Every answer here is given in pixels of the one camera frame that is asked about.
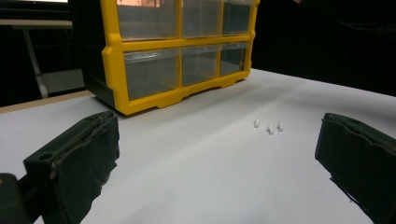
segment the white screw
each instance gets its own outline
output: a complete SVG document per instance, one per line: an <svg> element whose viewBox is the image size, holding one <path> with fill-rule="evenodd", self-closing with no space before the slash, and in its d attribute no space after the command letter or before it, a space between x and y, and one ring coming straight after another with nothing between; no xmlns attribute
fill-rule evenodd
<svg viewBox="0 0 396 224"><path fill-rule="evenodd" d="M274 134L274 128L273 128L272 125L268 125L268 127L267 127L267 132L268 132L269 134L271 134L271 135Z"/></svg>
<svg viewBox="0 0 396 224"><path fill-rule="evenodd" d="M254 122L253 122L253 126L254 126L255 128L260 127L260 120L259 120L259 119L255 119Z"/></svg>
<svg viewBox="0 0 396 224"><path fill-rule="evenodd" d="M277 124L277 129L278 129L280 132L283 132L284 128L283 128L283 123L282 123L282 122L279 122L279 123Z"/></svg>

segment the white table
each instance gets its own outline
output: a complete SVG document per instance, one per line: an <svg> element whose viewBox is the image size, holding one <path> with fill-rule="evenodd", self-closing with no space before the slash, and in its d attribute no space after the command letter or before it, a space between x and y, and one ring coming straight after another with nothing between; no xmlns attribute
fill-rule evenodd
<svg viewBox="0 0 396 224"><path fill-rule="evenodd" d="M0 171L21 178L24 158L108 109L85 95L1 114ZM396 135L395 97L254 69L231 87L120 116L118 167L82 223L372 223L315 160L326 112ZM265 131L280 121L284 132Z"/></svg>

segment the black background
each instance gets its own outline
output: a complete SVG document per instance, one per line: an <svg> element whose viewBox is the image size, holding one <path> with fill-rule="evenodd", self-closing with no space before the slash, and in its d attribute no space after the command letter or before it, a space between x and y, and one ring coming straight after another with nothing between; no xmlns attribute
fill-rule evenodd
<svg viewBox="0 0 396 224"><path fill-rule="evenodd" d="M292 0L262 0L252 67L396 96L396 42L333 21ZM42 73L80 68L71 31L31 37ZM40 99L21 30L0 26L0 106Z"/></svg>

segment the clear plastic drawer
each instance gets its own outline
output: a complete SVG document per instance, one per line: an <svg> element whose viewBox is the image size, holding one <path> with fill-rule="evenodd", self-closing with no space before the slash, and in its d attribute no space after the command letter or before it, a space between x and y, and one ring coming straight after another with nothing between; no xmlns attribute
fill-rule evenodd
<svg viewBox="0 0 396 224"><path fill-rule="evenodd" d="M184 38L221 35L222 0L182 0Z"/></svg>
<svg viewBox="0 0 396 224"><path fill-rule="evenodd" d="M176 0L117 0L123 41L177 37Z"/></svg>
<svg viewBox="0 0 396 224"><path fill-rule="evenodd" d="M223 35L247 35L250 10L254 0L225 0L223 13Z"/></svg>
<svg viewBox="0 0 396 224"><path fill-rule="evenodd" d="M248 43L223 44L220 57L220 76L243 71Z"/></svg>
<svg viewBox="0 0 396 224"><path fill-rule="evenodd" d="M214 78L219 50L220 45L182 48L183 86Z"/></svg>
<svg viewBox="0 0 396 224"><path fill-rule="evenodd" d="M177 87L178 49L124 53L129 100Z"/></svg>

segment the table leg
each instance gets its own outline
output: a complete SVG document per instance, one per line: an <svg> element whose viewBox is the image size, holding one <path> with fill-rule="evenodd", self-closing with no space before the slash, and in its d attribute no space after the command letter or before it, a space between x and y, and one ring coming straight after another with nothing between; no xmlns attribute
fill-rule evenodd
<svg viewBox="0 0 396 224"><path fill-rule="evenodd" d="M22 29L22 32L23 32L23 37L26 42L27 50L29 51L30 61L32 62L32 66L35 69L35 80L37 82L38 88L40 89L41 97L43 99L49 98L47 87L44 83L40 68L38 67L37 58L35 57L35 50L33 49L32 40L30 39L30 36L29 36L29 30Z"/></svg>

